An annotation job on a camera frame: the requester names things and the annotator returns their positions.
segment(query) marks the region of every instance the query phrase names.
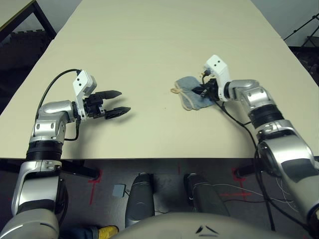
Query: cloth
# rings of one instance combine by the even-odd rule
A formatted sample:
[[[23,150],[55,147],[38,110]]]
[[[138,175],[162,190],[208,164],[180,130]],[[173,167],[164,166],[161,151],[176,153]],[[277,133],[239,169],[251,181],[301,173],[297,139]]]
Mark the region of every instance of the cloth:
[[[59,239],[99,239],[97,227],[71,228],[60,233]]]
[[[175,88],[170,91],[178,94],[183,108],[187,111],[199,110],[207,106],[213,105],[209,98],[203,98],[192,91],[195,87],[200,87],[200,83],[193,76],[180,78],[175,82]]]

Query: tripod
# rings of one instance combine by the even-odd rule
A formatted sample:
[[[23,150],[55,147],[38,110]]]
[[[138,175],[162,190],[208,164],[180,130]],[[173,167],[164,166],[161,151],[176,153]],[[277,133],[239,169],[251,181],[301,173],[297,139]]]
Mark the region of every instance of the tripod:
[[[299,31],[300,29],[302,29],[304,26],[306,26],[308,23],[312,22],[312,21],[315,20],[315,19],[319,21],[319,13],[318,13],[317,15],[312,16],[312,18],[311,18],[309,21],[307,21],[305,24],[303,24],[303,25],[302,25],[301,27],[299,27],[298,29],[294,30],[294,32],[291,33],[289,36],[287,36],[287,37],[284,39],[284,41],[287,40],[289,37],[291,37],[292,35],[294,35],[297,31]],[[319,30],[319,24],[318,24],[318,27],[313,31],[313,33],[312,33],[310,36],[307,36],[307,39],[306,39],[306,41],[302,44],[302,46],[300,47],[299,52],[300,52],[300,50],[301,50],[308,42],[310,42],[314,47],[317,47],[317,46],[314,44],[314,42],[311,40],[311,38],[313,37],[313,35],[314,35],[318,30]]]

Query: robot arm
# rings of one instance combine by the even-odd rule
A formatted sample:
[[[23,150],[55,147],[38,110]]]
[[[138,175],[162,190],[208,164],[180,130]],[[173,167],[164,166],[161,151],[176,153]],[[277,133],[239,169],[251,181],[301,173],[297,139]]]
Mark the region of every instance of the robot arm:
[[[216,77],[221,101],[240,101],[258,138],[258,153],[267,171],[286,182],[307,224],[318,230],[319,173],[312,151],[289,120],[284,119],[273,98],[255,80],[229,78],[227,65],[216,55],[205,64],[206,75]]]
[[[118,91],[91,94],[97,84],[93,76],[80,71],[73,82],[75,102],[50,102],[40,107],[32,128],[26,162],[21,165],[14,190],[11,211],[13,218],[6,224],[0,239],[57,239],[59,224],[55,214],[65,206],[66,189],[59,178],[63,167],[60,158],[66,125],[76,122],[77,136],[81,120],[121,116],[130,108],[107,111],[103,99],[119,96]]]

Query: table surface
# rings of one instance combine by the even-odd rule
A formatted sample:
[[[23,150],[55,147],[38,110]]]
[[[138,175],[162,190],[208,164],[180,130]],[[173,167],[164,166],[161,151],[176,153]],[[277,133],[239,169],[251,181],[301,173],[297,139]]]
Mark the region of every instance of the table surface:
[[[0,0],[0,30],[35,0]]]
[[[119,118],[81,123],[62,158],[252,157],[248,134],[217,107],[182,108],[170,92],[184,76],[199,78],[213,54],[232,79],[255,79],[319,154],[319,89],[280,36],[249,0],[82,0],[0,116],[0,157],[24,158],[39,100],[60,72],[92,74],[96,91],[123,94],[107,109],[126,106]],[[69,73],[45,102],[75,99]],[[226,104],[246,121],[237,102]],[[69,124],[68,138],[75,134]]]

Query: yellow object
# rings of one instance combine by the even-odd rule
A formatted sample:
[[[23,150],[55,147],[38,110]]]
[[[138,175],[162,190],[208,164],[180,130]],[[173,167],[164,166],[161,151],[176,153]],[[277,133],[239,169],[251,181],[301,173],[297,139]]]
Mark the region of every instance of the yellow object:
[[[119,229],[116,226],[107,226],[99,229],[99,239],[108,239],[116,235]]]

